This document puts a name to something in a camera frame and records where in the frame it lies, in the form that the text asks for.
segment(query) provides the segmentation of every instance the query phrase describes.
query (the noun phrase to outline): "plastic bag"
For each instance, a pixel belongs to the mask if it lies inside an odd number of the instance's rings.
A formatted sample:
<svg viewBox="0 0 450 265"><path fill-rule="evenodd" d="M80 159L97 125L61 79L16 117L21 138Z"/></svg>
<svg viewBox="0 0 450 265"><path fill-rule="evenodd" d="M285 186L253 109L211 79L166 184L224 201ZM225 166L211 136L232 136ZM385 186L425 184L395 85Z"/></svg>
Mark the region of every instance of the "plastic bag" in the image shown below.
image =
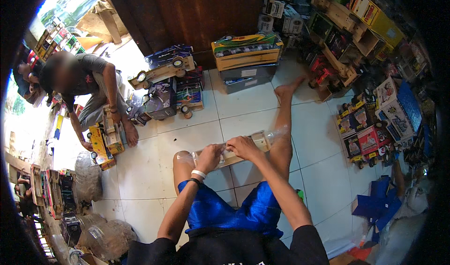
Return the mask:
<svg viewBox="0 0 450 265"><path fill-rule="evenodd" d="M108 261L120 258L130 248L130 241L136 238L130 224L111 220L83 231L77 246L88 247L96 257Z"/></svg>
<svg viewBox="0 0 450 265"><path fill-rule="evenodd" d="M98 214L77 215L76 218L80 221L80 228L82 231L89 229L92 225L106 223L106 219Z"/></svg>
<svg viewBox="0 0 450 265"><path fill-rule="evenodd" d="M90 158L90 152L83 151L78 154L75 162L76 194L78 201L94 202L101 199L102 170Z"/></svg>
<svg viewBox="0 0 450 265"><path fill-rule="evenodd" d="M276 131L258 131L251 135L248 135L248 137L253 139L256 146L260 150L262 150L263 152L267 152L268 150L270 150L272 144L276 141L276 139L280 136L285 135L286 133L288 133L287 127L282 127L281 129ZM179 153L177 155L177 160L189 163L195 168L199 163L199 157L202 151L203 150L195 151L190 153L189 155ZM226 167L240 161L243 161L243 159L237 157L233 151L227 151L224 149L221 155L221 160L215 169Z"/></svg>

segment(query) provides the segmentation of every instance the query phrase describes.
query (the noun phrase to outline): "gray t-shirt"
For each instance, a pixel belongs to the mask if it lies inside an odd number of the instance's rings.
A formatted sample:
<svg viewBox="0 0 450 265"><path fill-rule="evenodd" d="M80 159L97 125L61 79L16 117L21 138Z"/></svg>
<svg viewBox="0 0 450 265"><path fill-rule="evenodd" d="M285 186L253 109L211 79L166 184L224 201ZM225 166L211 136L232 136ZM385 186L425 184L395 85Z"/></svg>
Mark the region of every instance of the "gray t-shirt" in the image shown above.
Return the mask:
<svg viewBox="0 0 450 265"><path fill-rule="evenodd" d="M82 72L79 77L79 82L77 86L70 91L69 94L61 94L64 102L67 105L67 110L69 112L73 111L73 103L75 102L75 96L86 95L98 92L98 84L94 80L93 71L98 73L103 73L106 64L106 60L95 56L93 54L77 54L75 57L82 66Z"/></svg>

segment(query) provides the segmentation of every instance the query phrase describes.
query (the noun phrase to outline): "man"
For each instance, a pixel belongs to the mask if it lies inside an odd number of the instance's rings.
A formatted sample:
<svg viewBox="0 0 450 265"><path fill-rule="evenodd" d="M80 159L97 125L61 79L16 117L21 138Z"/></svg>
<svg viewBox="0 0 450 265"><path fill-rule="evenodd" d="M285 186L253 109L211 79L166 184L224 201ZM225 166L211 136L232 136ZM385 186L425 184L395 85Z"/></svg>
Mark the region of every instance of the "man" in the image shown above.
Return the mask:
<svg viewBox="0 0 450 265"><path fill-rule="evenodd" d="M188 157L188 152L175 154L173 176L178 197L153 243L131 243L128 264L328 264L311 215L288 183L291 101L303 79L275 89L281 103L275 129L281 135L274 140L268 158L250 138L242 136L228 140L226 148L206 146L194 171L193 162L178 161L179 157ZM263 175L237 211L203 184L203 177L217 166L224 148L253 162ZM277 229L281 211L294 229L290 249L279 240L283 235ZM186 220L189 242L176 251Z"/></svg>
<svg viewBox="0 0 450 265"><path fill-rule="evenodd" d="M69 112L70 121L80 140L88 151L92 145L82 134L90 126L102 120L103 106L109 101L112 120L122 122L129 147L138 142L138 132L128 120L127 104L117 88L116 68L113 64L93 55L73 55L67 51L52 54L45 64L39 83L45 91L61 94ZM75 96L92 94L80 116L76 116L73 104Z"/></svg>

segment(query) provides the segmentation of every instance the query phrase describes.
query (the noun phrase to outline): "tree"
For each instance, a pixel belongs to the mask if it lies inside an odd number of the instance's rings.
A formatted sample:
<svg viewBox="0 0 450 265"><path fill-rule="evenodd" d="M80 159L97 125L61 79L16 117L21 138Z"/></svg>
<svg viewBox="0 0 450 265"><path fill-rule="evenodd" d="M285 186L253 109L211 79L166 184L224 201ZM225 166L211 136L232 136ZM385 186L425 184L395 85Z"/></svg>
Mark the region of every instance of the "tree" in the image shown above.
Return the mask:
<svg viewBox="0 0 450 265"><path fill-rule="evenodd" d="M14 101L13 111L12 113L16 116L20 116L25 112L25 104L20 96L16 97L16 101Z"/></svg>

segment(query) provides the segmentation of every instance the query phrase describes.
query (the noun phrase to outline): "blue shorts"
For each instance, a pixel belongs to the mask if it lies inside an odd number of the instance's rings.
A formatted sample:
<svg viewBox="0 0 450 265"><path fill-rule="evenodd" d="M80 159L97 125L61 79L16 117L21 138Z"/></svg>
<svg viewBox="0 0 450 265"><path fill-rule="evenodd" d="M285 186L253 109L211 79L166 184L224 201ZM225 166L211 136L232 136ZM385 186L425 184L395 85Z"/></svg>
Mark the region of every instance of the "blue shorts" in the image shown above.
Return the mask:
<svg viewBox="0 0 450 265"><path fill-rule="evenodd" d="M184 189L188 180L178 184ZM234 210L211 188L202 184L188 215L186 234L199 228L247 229L279 239L283 232L277 229L281 208L267 181L263 181L247 196L241 208Z"/></svg>

